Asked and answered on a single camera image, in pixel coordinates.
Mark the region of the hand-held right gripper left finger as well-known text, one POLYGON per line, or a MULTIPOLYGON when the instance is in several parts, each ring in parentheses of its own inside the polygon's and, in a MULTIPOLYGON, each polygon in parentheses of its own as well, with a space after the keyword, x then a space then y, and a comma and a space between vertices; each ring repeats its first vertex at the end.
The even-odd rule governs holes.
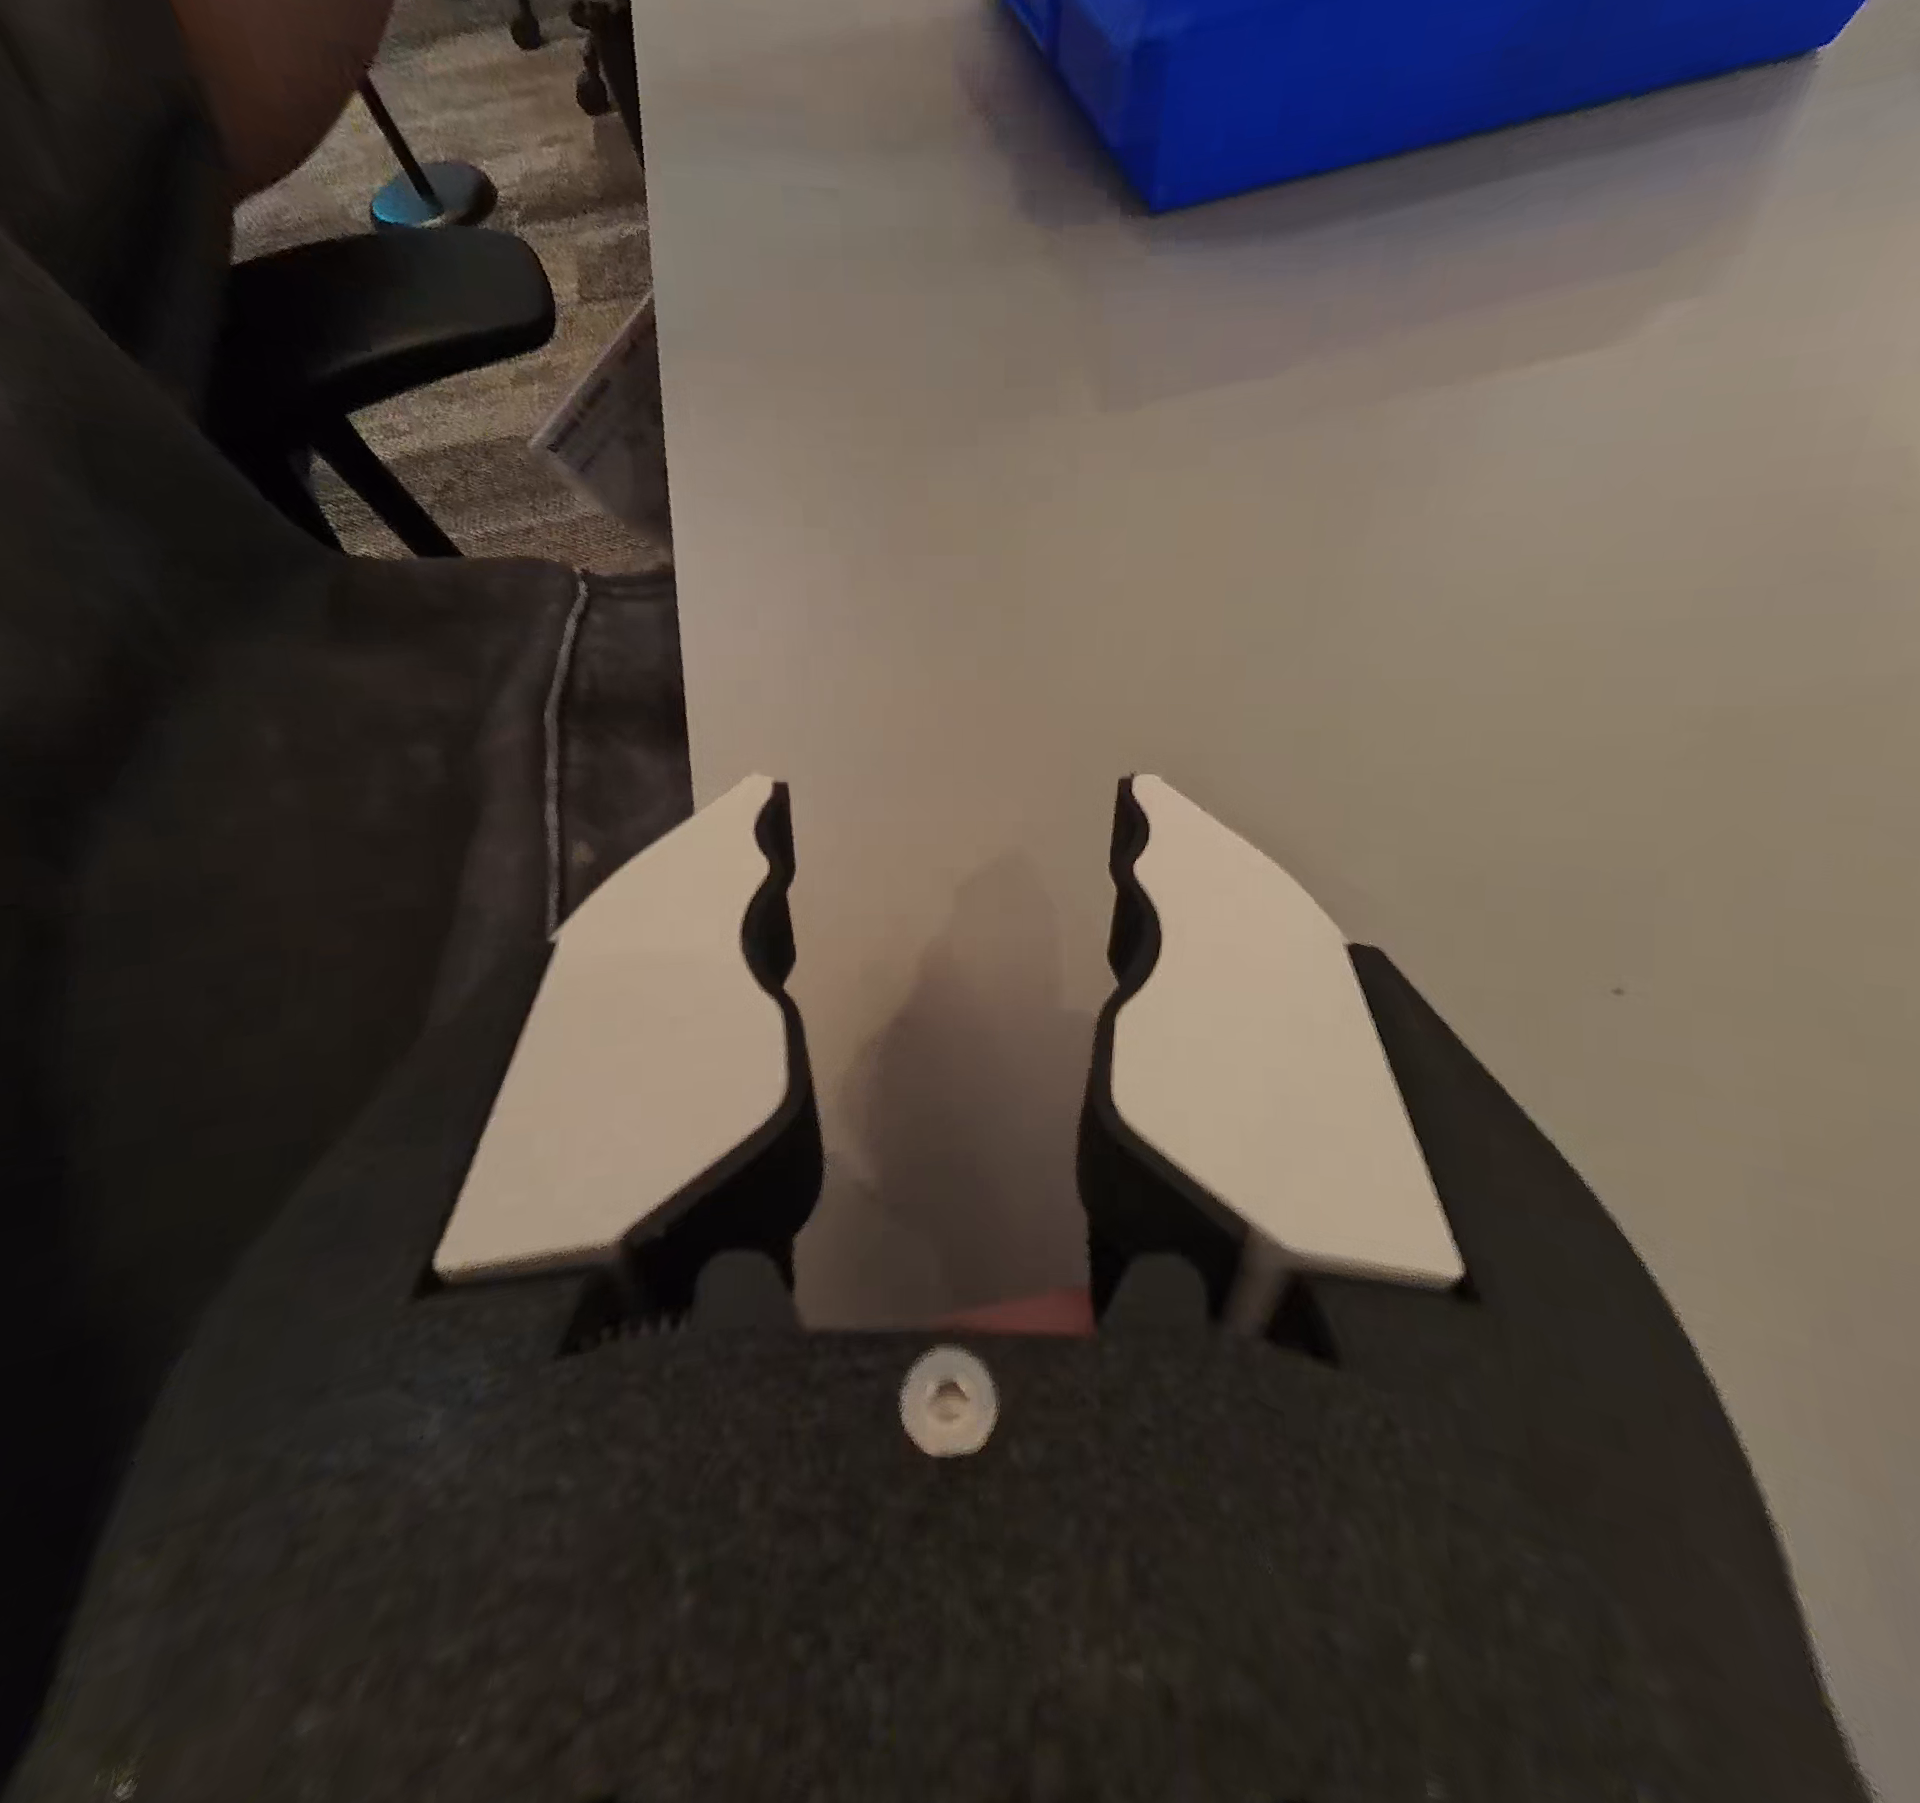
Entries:
POLYGON ((787 782, 745 777, 559 925, 431 1257, 440 1285, 582 1272, 666 1318, 742 1259, 794 1302, 825 1144, 787 989, 792 815, 787 782))

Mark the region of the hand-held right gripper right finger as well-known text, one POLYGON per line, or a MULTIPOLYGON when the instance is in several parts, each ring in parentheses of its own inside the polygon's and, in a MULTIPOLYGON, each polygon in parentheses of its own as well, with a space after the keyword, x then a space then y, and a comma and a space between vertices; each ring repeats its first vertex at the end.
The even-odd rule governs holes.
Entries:
POLYGON ((1117 782, 1077 1134, 1093 1313, 1167 1259, 1205 1318, 1265 1333, 1331 1278, 1454 1294, 1466 1265, 1331 914, 1164 777, 1117 782))

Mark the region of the grey desk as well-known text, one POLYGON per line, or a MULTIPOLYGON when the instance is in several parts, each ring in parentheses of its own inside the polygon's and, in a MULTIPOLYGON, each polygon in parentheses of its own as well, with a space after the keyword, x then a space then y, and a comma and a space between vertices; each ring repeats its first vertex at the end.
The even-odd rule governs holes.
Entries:
POLYGON ((693 786, 789 782, 809 1320, 1062 1288, 1116 782, 1582 1168, 1916 1798, 1916 0, 1141 213, 997 0, 633 0, 693 786))

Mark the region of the person's grey sweatshirt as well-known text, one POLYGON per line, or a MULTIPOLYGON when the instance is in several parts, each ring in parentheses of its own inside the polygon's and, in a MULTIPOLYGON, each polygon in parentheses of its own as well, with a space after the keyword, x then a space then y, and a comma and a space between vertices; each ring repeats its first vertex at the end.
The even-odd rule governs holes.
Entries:
POLYGON ((206 428, 167 0, 4 0, 4 1777, 157 1394, 443 999, 691 810, 673 585, 371 563, 206 428))

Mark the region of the white paper label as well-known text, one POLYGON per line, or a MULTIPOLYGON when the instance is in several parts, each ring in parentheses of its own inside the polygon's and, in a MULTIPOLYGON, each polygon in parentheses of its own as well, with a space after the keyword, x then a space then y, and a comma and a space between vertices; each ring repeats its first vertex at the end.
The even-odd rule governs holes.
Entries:
POLYGON ((666 502, 655 293, 646 293, 530 437, 580 493, 639 528, 666 502))

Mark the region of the black office chair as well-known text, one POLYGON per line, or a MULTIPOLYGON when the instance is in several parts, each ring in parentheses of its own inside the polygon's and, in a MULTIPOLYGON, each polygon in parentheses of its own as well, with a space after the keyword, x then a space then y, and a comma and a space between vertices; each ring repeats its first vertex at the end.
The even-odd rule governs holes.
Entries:
POLYGON ((316 542, 340 548, 309 480, 322 460, 402 548, 455 559, 456 544, 353 417, 536 352, 555 327, 537 250, 503 231, 366 232, 258 256, 227 278, 206 428, 316 542))

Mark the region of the tripod stand with teal base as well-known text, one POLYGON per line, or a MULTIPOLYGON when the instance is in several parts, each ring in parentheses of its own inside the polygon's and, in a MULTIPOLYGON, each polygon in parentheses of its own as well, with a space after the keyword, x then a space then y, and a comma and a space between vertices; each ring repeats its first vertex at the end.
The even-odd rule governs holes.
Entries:
POLYGON ((493 213, 497 187, 480 165, 464 160, 421 160, 367 72, 360 78, 357 93, 397 163, 397 172, 371 190, 373 231, 475 226, 493 213))

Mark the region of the black wheeled chair base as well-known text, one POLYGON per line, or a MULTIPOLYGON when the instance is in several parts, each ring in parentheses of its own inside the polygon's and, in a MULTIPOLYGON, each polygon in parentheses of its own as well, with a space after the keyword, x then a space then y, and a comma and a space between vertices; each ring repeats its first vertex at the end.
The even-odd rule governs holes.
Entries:
MULTIPOLYGON (((508 36, 530 54, 542 45, 537 0, 513 0, 508 36)), ((574 0, 566 18, 582 32, 575 102, 588 116, 614 112, 639 142, 639 98, 633 55, 631 0, 574 0)))

